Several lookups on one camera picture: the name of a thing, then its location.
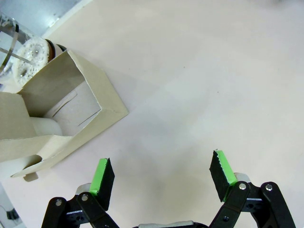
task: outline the metal screw head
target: metal screw head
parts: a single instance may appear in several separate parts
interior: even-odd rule
[[[229,217],[228,217],[228,216],[224,216],[224,217],[223,217],[223,221],[224,221],[224,222],[228,222],[228,221],[229,221]]]
[[[56,204],[56,206],[60,206],[61,203],[62,203],[62,201],[60,199],[57,199],[55,204]]]
[[[244,189],[246,189],[246,184],[241,183],[241,184],[239,184],[238,187],[239,187],[240,189],[244,190]]]
[[[272,186],[270,184],[266,185],[266,190],[267,191],[271,191],[272,190]]]
[[[22,73],[20,74],[20,77],[24,77],[27,74],[27,70],[22,71]]]
[[[81,200],[82,200],[82,201],[87,201],[87,199],[88,199],[88,196],[87,196],[87,195],[83,195],[83,196],[81,197]]]

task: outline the box flap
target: box flap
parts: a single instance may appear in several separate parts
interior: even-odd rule
[[[19,92],[32,117],[42,117],[84,81],[67,52],[43,67]]]
[[[127,108],[124,106],[105,72],[72,51],[68,50],[68,53],[85,77],[102,110],[107,109],[115,113],[125,113],[127,115],[129,113]]]
[[[37,154],[52,137],[52,135],[43,135],[33,138],[2,140],[0,141],[0,162]]]
[[[28,111],[20,95],[0,92],[0,104],[0,140],[36,136]]]
[[[37,164],[40,161],[41,157],[34,154],[28,157],[0,162],[0,181],[5,180],[7,177],[14,175],[16,172],[19,172],[28,166]]]

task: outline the glass jar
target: glass jar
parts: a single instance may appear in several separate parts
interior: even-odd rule
[[[18,92],[64,50],[0,13],[0,91]]]

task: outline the open cardboard box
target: open cardboard box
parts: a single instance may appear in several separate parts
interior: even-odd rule
[[[0,102],[0,173],[12,177],[53,166],[128,114],[106,74],[70,50]],[[38,136],[30,117],[55,120],[63,136]]]

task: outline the white table surface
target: white table surface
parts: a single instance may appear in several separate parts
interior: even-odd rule
[[[49,38],[103,68],[130,114],[53,168],[3,185],[28,228],[110,157],[120,227],[194,220],[218,209],[209,165],[225,151],[252,182],[276,182],[304,212],[304,3],[95,0]],[[243,213],[237,228],[256,227]]]

